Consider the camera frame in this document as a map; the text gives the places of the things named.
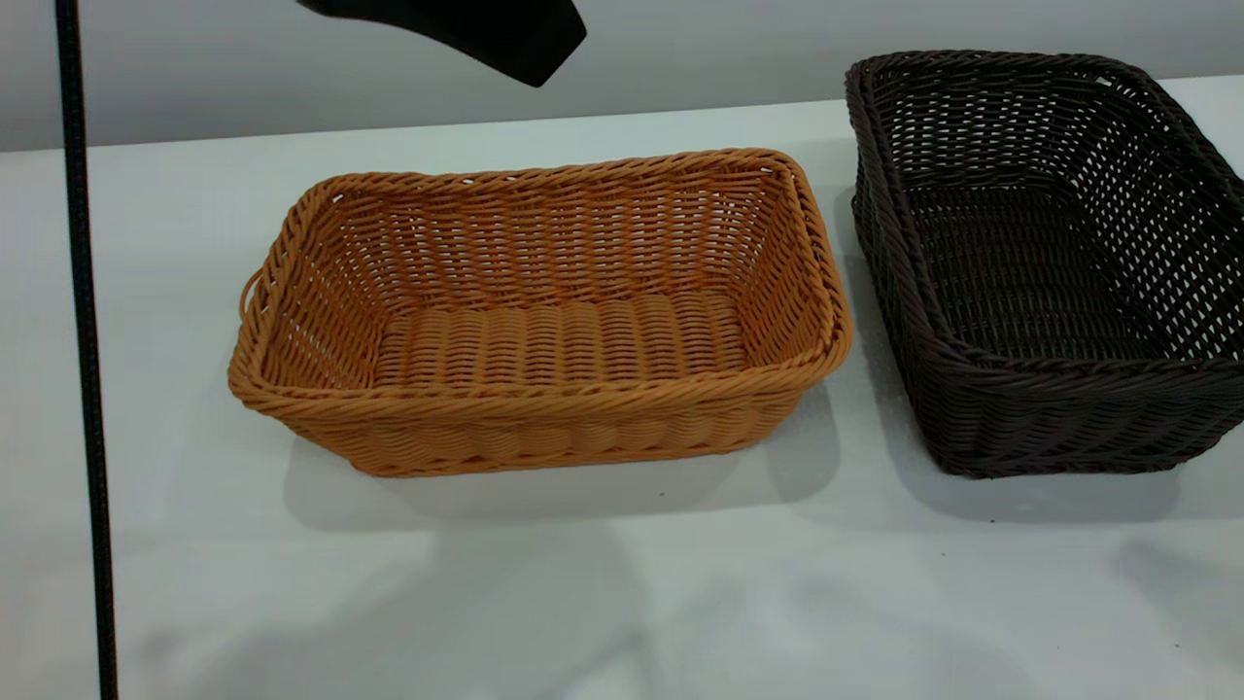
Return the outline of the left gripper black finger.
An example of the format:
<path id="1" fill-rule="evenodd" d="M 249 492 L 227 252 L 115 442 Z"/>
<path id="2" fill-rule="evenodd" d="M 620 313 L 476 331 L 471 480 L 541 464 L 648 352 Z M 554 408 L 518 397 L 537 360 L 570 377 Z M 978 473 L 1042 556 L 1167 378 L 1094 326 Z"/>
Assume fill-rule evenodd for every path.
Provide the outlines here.
<path id="1" fill-rule="evenodd" d="M 541 88 L 587 37 L 572 1 L 301 1 L 323 17 L 360 19 L 428 37 L 518 83 Z"/>

